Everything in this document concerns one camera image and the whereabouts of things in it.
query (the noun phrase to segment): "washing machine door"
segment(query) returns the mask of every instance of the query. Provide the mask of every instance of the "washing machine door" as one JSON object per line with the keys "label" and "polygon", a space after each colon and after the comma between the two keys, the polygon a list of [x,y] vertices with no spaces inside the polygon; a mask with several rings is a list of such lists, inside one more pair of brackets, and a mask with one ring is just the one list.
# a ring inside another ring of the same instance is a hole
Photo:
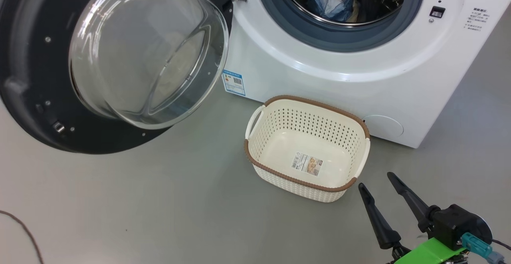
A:
{"label": "washing machine door", "polygon": [[45,144],[126,150],[199,107],[231,20],[231,0],[2,0],[0,96]]}

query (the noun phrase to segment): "gray floor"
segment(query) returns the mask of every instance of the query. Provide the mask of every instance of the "gray floor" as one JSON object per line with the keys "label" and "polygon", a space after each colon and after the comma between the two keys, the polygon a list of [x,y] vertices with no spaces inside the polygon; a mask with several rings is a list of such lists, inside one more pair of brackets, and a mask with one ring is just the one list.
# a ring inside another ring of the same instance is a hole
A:
{"label": "gray floor", "polygon": [[[409,248],[424,238],[387,171],[427,204],[456,203],[478,213],[495,238],[511,243],[509,27],[511,11],[420,148],[372,140],[360,181]],[[378,248],[357,189],[323,204],[257,176],[245,157],[243,135],[258,106],[218,85],[196,113],[161,137],[102,156],[45,147],[3,111],[0,209],[27,223],[47,264],[390,261],[390,251]],[[24,237],[0,217],[0,259],[35,263]],[[511,262],[510,253],[496,249]],[[24,255],[32,260],[20,260]]]}
{"label": "gray floor", "polygon": [[[409,248],[424,238],[387,180],[387,171],[394,171],[427,204],[447,208],[456,203],[481,215],[495,238],[511,243],[509,27],[511,10],[420,148],[372,141],[360,181]],[[390,251],[378,248],[357,189],[350,189],[338,202],[321,204],[282,191],[256,175],[245,158],[240,136],[257,106],[218,86],[208,104],[171,132],[181,142],[162,147],[169,153],[182,153],[177,166],[188,167],[168,170],[182,186],[180,193],[187,195],[182,213],[194,226],[192,231],[187,226],[179,231],[188,243],[182,246],[183,262],[390,261]],[[204,139],[218,142],[205,143]],[[202,169],[205,163],[209,164],[207,171]],[[511,261],[511,253],[498,246],[496,250]],[[472,256],[471,263],[485,261]]]}

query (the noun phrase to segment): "washing machine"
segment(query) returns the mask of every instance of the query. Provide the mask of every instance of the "washing machine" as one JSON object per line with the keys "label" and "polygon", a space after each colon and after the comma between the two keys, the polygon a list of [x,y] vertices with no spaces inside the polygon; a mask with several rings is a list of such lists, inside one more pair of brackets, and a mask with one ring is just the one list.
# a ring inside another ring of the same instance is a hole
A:
{"label": "washing machine", "polygon": [[371,12],[354,0],[341,22],[301,1],[2,0],[0,97],[25,133],[74,153],[148,142],[220,77],[230,93],[321,101],[418,147],[510,2],[372,0],[388,11]]}
{"label": "washing machine", "polygon": [[325,19],[303,0],[235,2],[224,87],[261,102],[324,102],[417,148],[509,2],[398,0],[355,22]]}

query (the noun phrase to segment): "white basket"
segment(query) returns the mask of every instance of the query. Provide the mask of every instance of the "white basket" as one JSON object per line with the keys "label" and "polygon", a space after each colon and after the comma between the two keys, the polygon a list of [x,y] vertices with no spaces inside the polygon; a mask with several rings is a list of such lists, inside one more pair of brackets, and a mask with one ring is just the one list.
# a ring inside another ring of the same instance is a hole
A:
{"label": "white basket", "polygon": [[256,109],[245,133],[245,153],[262,179],[321,202],[338,200],[355,183],[369,147],[360,118],[294,96]]}

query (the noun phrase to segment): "barcode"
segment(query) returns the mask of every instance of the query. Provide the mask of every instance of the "barcode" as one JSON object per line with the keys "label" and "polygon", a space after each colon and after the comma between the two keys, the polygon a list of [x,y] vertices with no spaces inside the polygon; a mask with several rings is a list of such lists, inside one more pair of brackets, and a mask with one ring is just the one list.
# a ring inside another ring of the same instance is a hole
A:
{"label": "barcode", "polygon": [[296,165],[298,165],[298,160],[300,160],[300,153],[298,153],[295,157],[294,157],[294,160],[293,160],[293,164],[292,164],[292,168],[295,168],[295,169],[298,169],[296,168]]}

